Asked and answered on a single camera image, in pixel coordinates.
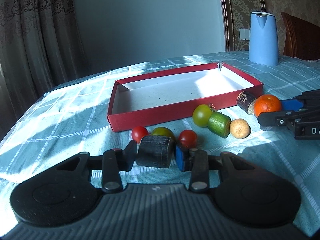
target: electric kettle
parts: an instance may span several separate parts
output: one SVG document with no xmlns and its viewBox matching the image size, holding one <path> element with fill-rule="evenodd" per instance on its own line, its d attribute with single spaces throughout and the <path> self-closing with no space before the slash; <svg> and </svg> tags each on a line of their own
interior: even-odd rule
<svg viewBox="0 0 320 240">
<path fill-rule="evenodd" d="M 265 12 L 251 13 L 249 60 L 254 63 L 278 65 L 276 17 Z"/>
</svg>

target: red box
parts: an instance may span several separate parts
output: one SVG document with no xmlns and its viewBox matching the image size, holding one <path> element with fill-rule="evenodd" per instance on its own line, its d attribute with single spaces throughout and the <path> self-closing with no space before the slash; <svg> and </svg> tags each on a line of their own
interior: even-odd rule
<svg viewBox="0 0 320 240">
<path fill-rule="evenodd" d="M 247 90 L 256 97 L 263 84 L 254 77 L 223 63 L 174 68 L 116 80 L 107 119 L 114 132 L 149 126 L 192 116 L 201 104 L 217 110 L 236 105 Z"/>
</svg>

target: red cherry tomato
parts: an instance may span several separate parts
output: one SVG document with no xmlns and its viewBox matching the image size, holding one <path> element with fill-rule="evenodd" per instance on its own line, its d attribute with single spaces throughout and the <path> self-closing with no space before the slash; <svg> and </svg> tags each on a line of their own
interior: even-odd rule
<svg viewBox="0 0 320 240">
<path fill-rule="evenodd" d="M 198 136 L 193 130 L 184 130 L 178 140 L 186 148 L 196 148 Z"/>
<path fill-rule="evenodd" d="M 133 128 L 131 132 L 132 139 L 135 140 L 137 143 L 140 143 L 141 139 L 146 135 L 149 135 L 149 132 L 146 128 L 142 126 L 137 126 Z"/>
</svg>

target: light switch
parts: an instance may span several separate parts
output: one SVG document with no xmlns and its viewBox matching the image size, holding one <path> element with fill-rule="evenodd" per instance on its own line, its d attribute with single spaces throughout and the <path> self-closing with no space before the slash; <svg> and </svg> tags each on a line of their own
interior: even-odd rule
<svg viewBox="0 0 320 240">
<path fill-rule="evenodd" d="M 244 36 L 246 40 L 250 40 L 250 29 L 244 29 Z"/>
<path fill-rule="evenodd" d="M 245 29 L 239 29 L 240 39 L 245 40 Z"/>
</svg>

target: cherry tomato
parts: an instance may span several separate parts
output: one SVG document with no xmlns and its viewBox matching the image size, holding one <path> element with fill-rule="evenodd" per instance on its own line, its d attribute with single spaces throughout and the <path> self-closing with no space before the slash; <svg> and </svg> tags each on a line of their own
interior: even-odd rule
<svg viewBox="0 0 320 240">
<path fill-rule="evenodd" d="M 151 132 L 151 135 L 157 135 L 157 136 L 167 136 L 167 137 L 170 137 L 172 140 L 175 141 L 175 137 L 174 137 L 174 134 L 173 132 L 166 128 L 166 127 L 157 127 L 155 128 L 152 132 Z"/>
<path fill-rule="evenodd" d="M 199 105 L 193 111 L 192 120 L 199 127 L 207 127 L 212 111 L 208 105 Z"/>
<path fill-rule="evenodd" d="M 137 143 L 140 143 L 141 139 L 146 135 L 149 135 L 149 132 L 146 128 L 142 126 L 137 126 L 133 128 L 131 132 L 132 139 L 135 140 Z"/>
<path fill-rule="evenodd" d="M 179 135 L 180 143 L 186 148 L 196 148 L 198 136 L 193 130 L 184 130 Z"/>
</svg>

